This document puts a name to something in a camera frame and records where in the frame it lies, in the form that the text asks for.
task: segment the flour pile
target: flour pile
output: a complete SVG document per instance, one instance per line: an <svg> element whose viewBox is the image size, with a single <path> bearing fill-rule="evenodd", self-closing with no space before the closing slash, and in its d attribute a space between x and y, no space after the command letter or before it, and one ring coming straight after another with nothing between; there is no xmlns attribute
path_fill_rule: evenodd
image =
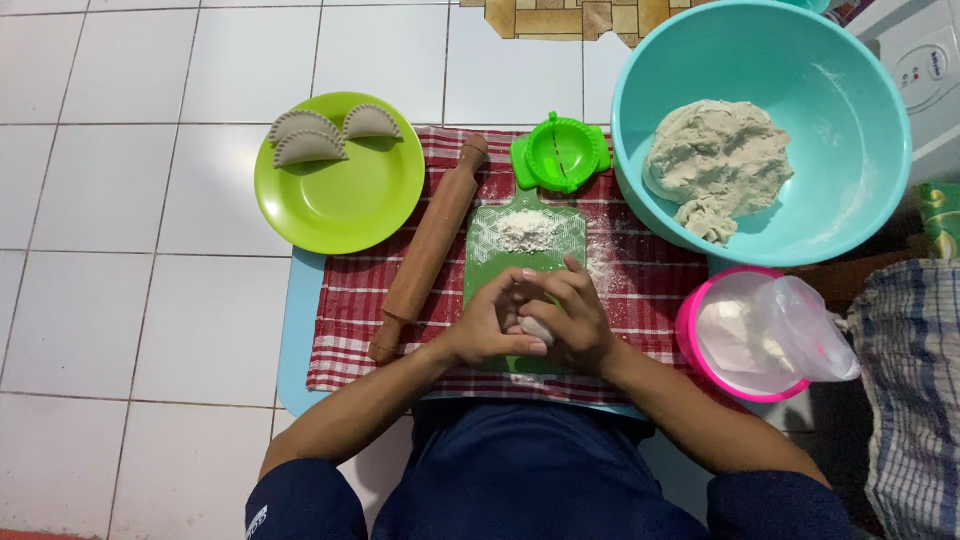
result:
<svg viewBox="0 0 960 540"><path fill-rule="evenodd" d="M674 219L708 242L726 245L733 218L774 204L793 176L790 135L749 102L702 100L674 110L654 134L643 181L681 205Z"/></svg>
<svg viewBox="0 0 960 540"><path fill-rule="evenodd" d="M500 249L515 253L549 251L560 223L549 214L537 210L521 210L496 221Z"/></svg>

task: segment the hand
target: hand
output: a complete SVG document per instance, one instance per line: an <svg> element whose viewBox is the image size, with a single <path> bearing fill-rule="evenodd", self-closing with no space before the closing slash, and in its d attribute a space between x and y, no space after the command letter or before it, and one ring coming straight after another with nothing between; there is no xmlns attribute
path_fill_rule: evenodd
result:
<svg viewBox="0 0 960 540"><path fill-rule="evenodd" d="M513 328L519 330L517 312L529 301L518 285L522 281L519 268L501 272L473 295L464 314L437 340L470 366L492 356L545 356L542 340L517 331L507 334Z"/></svg>
<svg viewBox="0 0 960 540"><path fill-rule="evenodd" d="M536 317L560 341L554 348L561 363L581 373L598 375L621 345L613 335L607 312L600 303L593 279L573 255L564 258L567 270L522 271L525 282L534 284L557 299L563 309L550 302L533 300L520 308L524 317Z"/></svg>

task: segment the green cutting board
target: green cutting board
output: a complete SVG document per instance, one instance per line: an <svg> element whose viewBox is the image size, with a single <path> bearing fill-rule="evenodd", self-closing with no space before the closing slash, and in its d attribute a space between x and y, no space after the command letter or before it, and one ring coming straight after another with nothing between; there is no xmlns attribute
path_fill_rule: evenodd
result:
<svg viewBox="0 0 960 540"><path fill-rule="evenodd" d="M551 251L512 253L500 249L496 234L497 220L524 209L546 212L560 222ZM467 262L464 268L464 306L478 288L490 282L505 268L518 266L537 271L556 270L564 268L566 254L573 254L581 264L587 264L587 222L583 214L570 207L546 205L537 196L536 188L521 189L517 186L516 195L510 204L480 207L470 217L467 228ZM537 356L491 358L483 369L509 373L570 373Z"/></svg>

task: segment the green plate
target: green plate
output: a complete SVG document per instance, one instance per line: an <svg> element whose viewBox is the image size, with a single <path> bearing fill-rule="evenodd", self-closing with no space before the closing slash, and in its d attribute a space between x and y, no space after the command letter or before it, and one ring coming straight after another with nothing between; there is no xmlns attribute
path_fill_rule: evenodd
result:
<svg viewBox="0 0 960 540"><path fill-rule="evenodd" d="M296 163L274 169L274 145L264 138L253 185L260 211L291 244L341 255L365 250L395 233L423 191L423 147L407 119L383 100L358 92L308 99L293 110L312 110L343 129L353 107L373 103L394 116L403 140L348 140L346 161Z"/></svg>

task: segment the dough in bowl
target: dough in bowl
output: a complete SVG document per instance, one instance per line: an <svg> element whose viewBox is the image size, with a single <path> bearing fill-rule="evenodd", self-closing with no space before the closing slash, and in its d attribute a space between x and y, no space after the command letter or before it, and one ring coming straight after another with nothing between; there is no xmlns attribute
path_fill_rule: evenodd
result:
<svg viewBox="0 0 960 540"><path fill-rule="evenodd" d="M735 217L774 204L793 176L790 135L750 102L709 99L667 114L643 162L643 181L681 205L674 219L708 242L727 245Z"/></svg>

